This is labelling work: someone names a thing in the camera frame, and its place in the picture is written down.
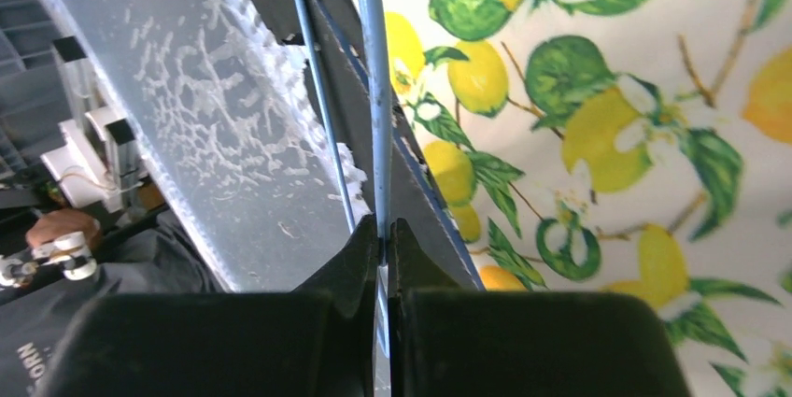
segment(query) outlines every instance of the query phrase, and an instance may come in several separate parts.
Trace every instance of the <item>person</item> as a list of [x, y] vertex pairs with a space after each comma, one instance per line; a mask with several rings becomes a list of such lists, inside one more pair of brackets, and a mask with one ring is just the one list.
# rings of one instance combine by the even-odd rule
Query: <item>person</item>
[[33, 394], [72, 317], [92, 299], [114, 293], [221, 291], [171, 211], [158, 215], [153, 229], [103, 241], [91, 216], [58, 210], [39, 219], [26, 239], [35, 248], [76, 231], [85, 234], [99, 260], [92, 276], [67, 280], [56, 266], [48, 266], [28, 286], [0, 291], [0, 395]]

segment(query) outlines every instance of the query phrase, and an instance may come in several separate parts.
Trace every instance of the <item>lemon print tablecloth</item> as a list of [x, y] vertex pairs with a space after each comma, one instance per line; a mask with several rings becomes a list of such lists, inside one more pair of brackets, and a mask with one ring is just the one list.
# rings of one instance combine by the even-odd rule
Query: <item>lemon print tablecloth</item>
[[488, 288], [633, 294], [696, 395], [792, 396], [789, 1], [384, 0]]

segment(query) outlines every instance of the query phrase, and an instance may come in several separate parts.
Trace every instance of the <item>green lime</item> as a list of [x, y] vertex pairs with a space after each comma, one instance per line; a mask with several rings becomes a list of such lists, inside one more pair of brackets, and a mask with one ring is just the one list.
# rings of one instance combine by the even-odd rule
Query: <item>green lime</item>
[[501, 0], [429, 0], [429, 16], [462, 40], [481, 40], [500, 30], [511, 12]]

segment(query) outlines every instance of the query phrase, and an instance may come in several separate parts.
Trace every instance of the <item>thin blue wire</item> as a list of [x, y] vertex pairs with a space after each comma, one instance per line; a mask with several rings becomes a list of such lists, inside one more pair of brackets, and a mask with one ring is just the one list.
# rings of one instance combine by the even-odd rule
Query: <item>thin blue wire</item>
[[332, 163], [335, 167], [335, 176], [338, 179], [338, 189], [341, 191], [341, 196], [344, 200], [344, 213], [346, 214], [346, 224], [349, 226], [349, 232], [355, 230], [355, 215], [352, 213], [352, 202], [349, 199], [349, 190], [347, 190], [347, 181], [344, 179], [344, 167], [341, 165], [341, 156], [338, 154], [338, 145], [335, 142], [335, 132], [332, 129], [332, 122], [330, 121], [330, 112], [327, 108], [327, 96], [324, 92], [324, 81], [322, 81], [321, 74], [319, 73], [319, 59], [314, 44], [314, 33], [311, 28], [311, 22], [308, 19], [308, 11], [305, 8], [305, 0], [294, 0], [294, 5], [297, 7], [297, 17], [300, 19], [300, 28], [303, 31], [303, 39], [305, 46], [308, 48], [308, 59], [311, 62], [311, 77], [314, 79], [314, 86], [317, 89], [317, 98], [319, 101], [319, 110], [321, 112], [322, 121], [324, 122], [324, 129], [327, 133], [327, 143], [330, 145], [330, 153], [332, 156]]
[[382, 0], [358, 0], [363, 23], [363, 45], [369, 69], [369, 96], [374, 142], [374, 187], [376, 229], [383, 242], [389, 238], [390, 220], [390, 150], [392, 121], [390, 111], [390, 70], [388, 41], [385, 36], [385, 13]]

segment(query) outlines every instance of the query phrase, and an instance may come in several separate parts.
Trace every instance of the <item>hand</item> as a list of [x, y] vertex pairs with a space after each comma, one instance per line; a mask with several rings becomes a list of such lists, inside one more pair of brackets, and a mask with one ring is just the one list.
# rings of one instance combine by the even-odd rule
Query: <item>hand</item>
[[88, 247], [93, 250], [102, 239], [102, 232], [98, 226], [91, 216], [79, 210], [66, 208], [41, 217], [35, 226], [27, 231], [25, 238], [31, 248], [38, 248], [61, 235], [82, 232]]

